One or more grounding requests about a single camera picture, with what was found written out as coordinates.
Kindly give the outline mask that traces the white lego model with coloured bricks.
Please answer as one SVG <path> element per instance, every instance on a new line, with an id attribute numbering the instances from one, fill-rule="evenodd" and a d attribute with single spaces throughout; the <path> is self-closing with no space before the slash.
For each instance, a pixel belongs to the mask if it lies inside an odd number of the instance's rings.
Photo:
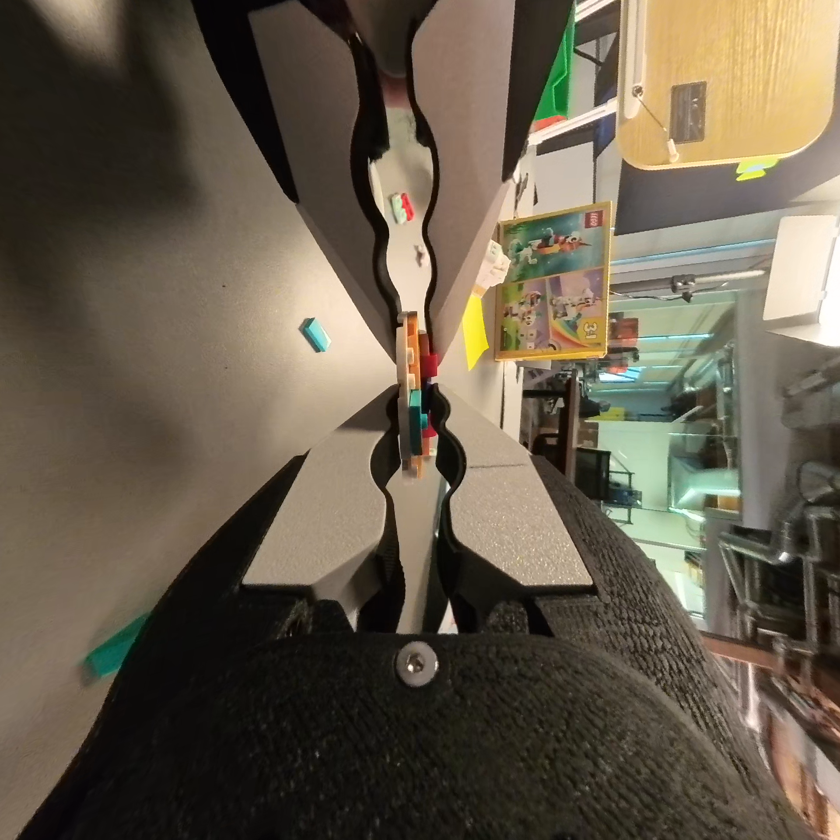
<path id="1" fill-rule="evenodd" d="M 433 412 L 433 386 L 438 356 L 417 311 L 400 313 L 395 331 L 397 441 L 402 472 L 421 479 L 437 454 L 438 431 Z"/>

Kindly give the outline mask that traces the light wood table white legs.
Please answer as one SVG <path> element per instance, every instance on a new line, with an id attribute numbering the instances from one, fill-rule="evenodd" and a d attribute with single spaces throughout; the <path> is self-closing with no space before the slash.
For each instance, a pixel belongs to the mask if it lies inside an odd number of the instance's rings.
<path id="1" fill-rule="evenodd" d="M 616 95 L 532 133 L 531 146 L 616 118 L 623 160 L 651 172 L 774 162 L 834 111 L 834 1 L 626 1 Z"/>

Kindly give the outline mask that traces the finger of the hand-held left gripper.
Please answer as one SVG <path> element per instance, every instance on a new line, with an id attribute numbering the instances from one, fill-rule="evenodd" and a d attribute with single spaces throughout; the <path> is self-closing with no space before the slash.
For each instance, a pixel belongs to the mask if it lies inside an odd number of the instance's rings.
<path id="1" fill-rule="evenodd" d="M 375 58 L 345 2 L 248 14 L 297 192 L 297 209 L 377 342 L 396 358 L 400 296 L 369 164 L 389 147 Z"/>
<path id="2" fill-rule="evenodd" d="M 516 3 L 440 1 L 410 42 L 410 92 L 427 127 L 434 185 L 424 219 L 433 259 L 427 327 L 442 360 L 497 224 Z"/>

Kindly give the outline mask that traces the long teal lego tile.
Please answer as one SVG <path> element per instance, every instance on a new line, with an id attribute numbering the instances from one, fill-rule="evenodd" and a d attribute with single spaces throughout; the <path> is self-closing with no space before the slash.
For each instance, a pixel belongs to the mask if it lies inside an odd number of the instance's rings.
<path id="1" fill-rule="evenodd" d="M 86 654 L 80 664 L 84 685 L 99 682 L 119 672 L 150 615 L 147 612 L 134 618 Z"/>

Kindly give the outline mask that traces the colourful lego set box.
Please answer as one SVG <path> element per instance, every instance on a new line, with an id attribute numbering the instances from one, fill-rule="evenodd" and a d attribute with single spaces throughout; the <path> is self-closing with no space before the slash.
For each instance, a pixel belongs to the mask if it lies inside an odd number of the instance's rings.
<path id="1" fill-rule="evenodd" d="M 606 356 L 613 203 L 499 222 L 510 260 L 497 287 L 496 361 Z"/>

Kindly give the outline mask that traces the white lego bird model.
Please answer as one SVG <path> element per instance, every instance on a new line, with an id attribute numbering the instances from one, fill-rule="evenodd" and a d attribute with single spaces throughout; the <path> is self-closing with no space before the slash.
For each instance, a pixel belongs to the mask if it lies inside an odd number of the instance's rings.
<path id="1" fill-rule="evenodd" d="M 510 259 L 505 254 L 501 245 L 491 240 L 479 266 L 472 290 L 473 296 L 483 298 L 489 289 L 504 282 L 508 275 L 510 264 Z"/>

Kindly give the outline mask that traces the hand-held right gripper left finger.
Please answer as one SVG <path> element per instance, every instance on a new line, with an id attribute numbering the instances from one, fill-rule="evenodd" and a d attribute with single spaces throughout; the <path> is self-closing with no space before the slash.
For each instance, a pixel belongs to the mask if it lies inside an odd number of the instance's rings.
<path id="1" fill-rule="evenodd" d="M 306 453 L 243 578 L 309 603 L 335 601 L 357 627 L 395 631 L 403 566 L 390 480 L 401 467 L 392 385 Z"/>

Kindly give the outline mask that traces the stack of green storage bins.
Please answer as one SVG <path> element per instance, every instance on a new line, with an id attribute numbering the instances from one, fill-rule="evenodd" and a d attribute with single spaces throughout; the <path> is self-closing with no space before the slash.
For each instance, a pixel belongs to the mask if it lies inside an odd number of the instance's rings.
<path id="1" fill-rule="evenodd" d="M 531 123 L 531 133 L 565 121 L 570 115 L 571 71 L 576 35 L 575 17 L 575 2 L 572 2 L 560 46 Z"/>

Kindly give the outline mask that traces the yellow sticky note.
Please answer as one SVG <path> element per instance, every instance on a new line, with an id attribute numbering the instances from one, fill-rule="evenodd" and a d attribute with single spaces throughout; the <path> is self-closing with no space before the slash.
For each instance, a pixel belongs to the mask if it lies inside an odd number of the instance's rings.
<path id="1" fill-rule="evenodd" d="M 481 356 L 489 349 L 482 297 L 469 296 L 461 321 L 465 342 L 465 358 L 468 371 L 472 371 Z"/>

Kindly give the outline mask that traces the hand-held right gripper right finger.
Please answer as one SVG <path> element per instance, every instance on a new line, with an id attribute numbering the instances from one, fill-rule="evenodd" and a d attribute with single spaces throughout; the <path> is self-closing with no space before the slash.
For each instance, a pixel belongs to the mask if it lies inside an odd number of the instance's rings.
<path id="1" fill-rule="evenodd" d="M 436 572 L 459 631 L 478 631 L 501 604 L 597 595 L 596 579 L 527 449 L 437 385 L 435 465 L 446 491 Z"/>

